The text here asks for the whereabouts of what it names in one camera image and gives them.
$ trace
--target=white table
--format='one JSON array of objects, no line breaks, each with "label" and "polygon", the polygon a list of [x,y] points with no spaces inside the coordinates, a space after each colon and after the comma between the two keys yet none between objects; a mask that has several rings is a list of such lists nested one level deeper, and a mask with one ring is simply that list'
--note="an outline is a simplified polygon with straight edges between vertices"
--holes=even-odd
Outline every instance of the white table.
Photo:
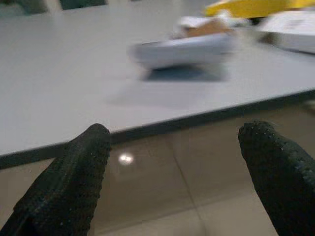
[{"label": "white table", "polygon": [[0,154],[68,141],[95,122],[124,131],[315,89],[314,56],[244,32],[221,67],[152,73],[130,60],[131,44],[166,38],[192,7],[122,1],[1,20]]}]

